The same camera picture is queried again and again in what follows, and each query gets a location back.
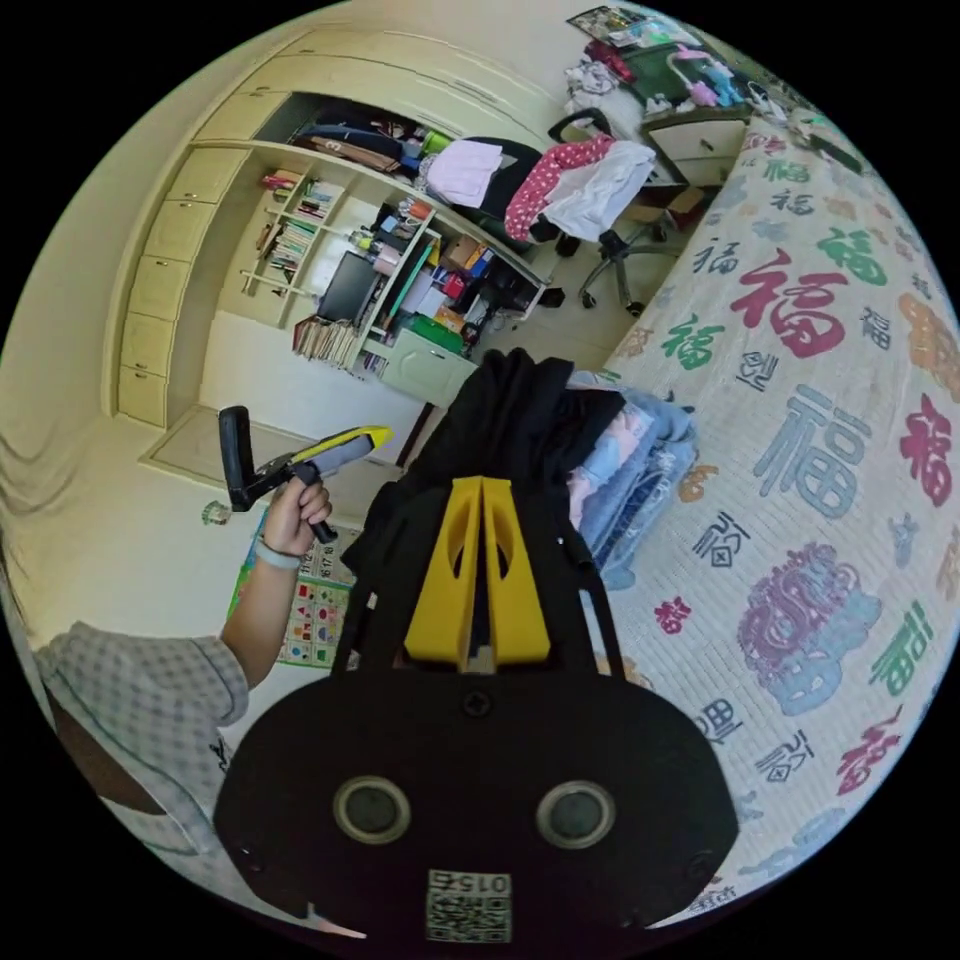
bedspread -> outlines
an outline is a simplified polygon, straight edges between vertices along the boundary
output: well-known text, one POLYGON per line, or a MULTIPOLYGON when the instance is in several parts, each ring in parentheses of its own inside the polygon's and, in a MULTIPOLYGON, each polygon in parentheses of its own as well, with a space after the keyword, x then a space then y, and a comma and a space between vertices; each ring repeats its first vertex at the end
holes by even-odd
POLYGON ((882 181, 757 118, 606 373, 697 411, 699 460, 610 597, 739 810, 672 923, 827 843, 933 698, 960 611, 957 321, 882 181))

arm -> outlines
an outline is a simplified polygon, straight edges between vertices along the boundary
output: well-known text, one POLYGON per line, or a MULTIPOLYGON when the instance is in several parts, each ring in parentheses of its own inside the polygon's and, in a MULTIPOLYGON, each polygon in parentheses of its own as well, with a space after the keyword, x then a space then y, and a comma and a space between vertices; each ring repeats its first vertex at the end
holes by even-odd
MULTIPOLYGON (((322 484, 305 487, 294 478, 270 505, 263 541, 271 550, 302 557, 313 543, 311 523, 330 516, 322 484)), ((223 628, 221 639, 237 658, 252 689, 272 669, 290 619, 296 569, 273 566, 257 557, 243 596, 223 628)))

person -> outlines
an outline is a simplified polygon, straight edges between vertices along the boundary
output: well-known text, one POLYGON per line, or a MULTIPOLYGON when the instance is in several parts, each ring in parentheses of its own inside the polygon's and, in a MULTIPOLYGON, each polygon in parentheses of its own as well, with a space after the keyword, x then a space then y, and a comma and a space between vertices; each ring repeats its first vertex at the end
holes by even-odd
MULTIPOLYGON (((28 463, 3 438, 6 458, 28 463)), ((0 469, 6 515, 35 512, 0 469)), ((269 507, 250 579, 219 636, 164 639, 74 624, 32 652, 0 528, 0 599, 26 678, 67 754, 118 820, 203 889, 274 920, 352 937, 311 912, 292 917, 244 883, 213 828, 230 751, 218 728, 239 720, 286 632, 298 558, 331 514, 322 483, 292 479, 269 507)))

pink polka dot clothing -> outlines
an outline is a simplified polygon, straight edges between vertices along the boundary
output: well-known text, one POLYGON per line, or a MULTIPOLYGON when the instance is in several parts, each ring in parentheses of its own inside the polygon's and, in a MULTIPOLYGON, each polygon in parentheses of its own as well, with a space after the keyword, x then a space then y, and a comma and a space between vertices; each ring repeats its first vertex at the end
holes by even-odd
POLYGON ((530 171, 523 186, 514 194, 504 225, 507 234, 524 243, 532 241, 530 226, 547 206, 547 196, 560 181, 565 170, 576 170, 599 163, 616 143, 613 137, 602 133, 583 143, 561 143, 551 147, 530 171))

printed label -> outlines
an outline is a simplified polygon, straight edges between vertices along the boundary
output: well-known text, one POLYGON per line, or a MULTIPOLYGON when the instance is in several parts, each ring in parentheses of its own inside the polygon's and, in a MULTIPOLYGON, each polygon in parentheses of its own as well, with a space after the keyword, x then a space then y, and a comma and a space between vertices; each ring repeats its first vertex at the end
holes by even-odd
POLYGON ((512 884, 506 873, 431 870, 427 939, 445 943, 510 943, 512 884))

